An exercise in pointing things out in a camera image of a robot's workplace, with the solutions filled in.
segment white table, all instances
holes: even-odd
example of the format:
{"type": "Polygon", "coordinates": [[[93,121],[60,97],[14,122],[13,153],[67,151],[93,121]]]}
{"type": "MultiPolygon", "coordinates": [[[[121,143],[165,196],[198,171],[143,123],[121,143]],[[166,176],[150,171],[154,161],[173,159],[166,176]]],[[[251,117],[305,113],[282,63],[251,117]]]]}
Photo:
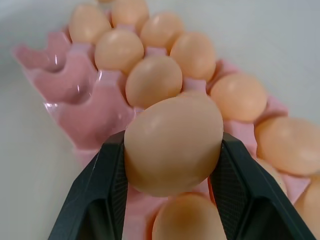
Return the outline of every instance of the white table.
{"type": "MultiPolygon", "coordinates": [[[[0,238],[45,240],[81,171],[72,146],[10,57],[45,45],[80,0],[0,1],[0,238]]],[[[149,0],[206,32],[220,57],[256,74],[292,116],[320,124],[320,1],[149,0]]]]}

